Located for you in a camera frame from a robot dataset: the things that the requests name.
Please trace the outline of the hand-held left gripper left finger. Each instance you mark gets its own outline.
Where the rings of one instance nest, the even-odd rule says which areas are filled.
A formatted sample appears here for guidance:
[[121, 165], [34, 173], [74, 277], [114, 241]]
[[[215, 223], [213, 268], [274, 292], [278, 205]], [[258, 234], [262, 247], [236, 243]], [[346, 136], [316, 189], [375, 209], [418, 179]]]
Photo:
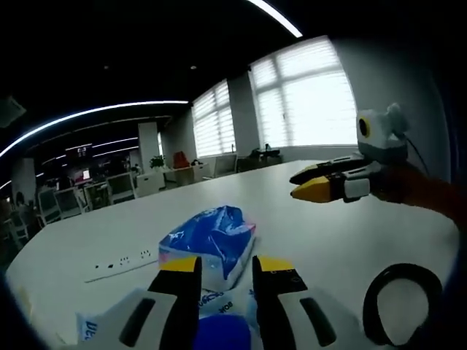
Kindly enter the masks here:
[[202, 264], [172, 260], [146, 290], [119, 302], [99, 322], [96, 349], [192, 349], [198, 329]]

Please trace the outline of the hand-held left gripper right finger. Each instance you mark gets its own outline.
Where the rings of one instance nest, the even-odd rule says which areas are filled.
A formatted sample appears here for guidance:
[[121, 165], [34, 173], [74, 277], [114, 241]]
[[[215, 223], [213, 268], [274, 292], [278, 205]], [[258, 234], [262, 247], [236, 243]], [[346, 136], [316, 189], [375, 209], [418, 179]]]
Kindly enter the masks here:
[[336, 298], [309, 288], [286, 260], [252, 259], [256, 318], [264, 349], [362, 349], [357, 317]]

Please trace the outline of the person's right hand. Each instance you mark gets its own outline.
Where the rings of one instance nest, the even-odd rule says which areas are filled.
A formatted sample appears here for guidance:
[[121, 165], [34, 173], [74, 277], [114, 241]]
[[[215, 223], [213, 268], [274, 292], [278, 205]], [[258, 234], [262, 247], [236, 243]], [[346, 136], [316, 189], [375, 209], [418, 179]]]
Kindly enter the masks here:
[[415, 206], [424, 179], [414, 166], [388, 166], [372, 179], [371, 194], [381, 201]]

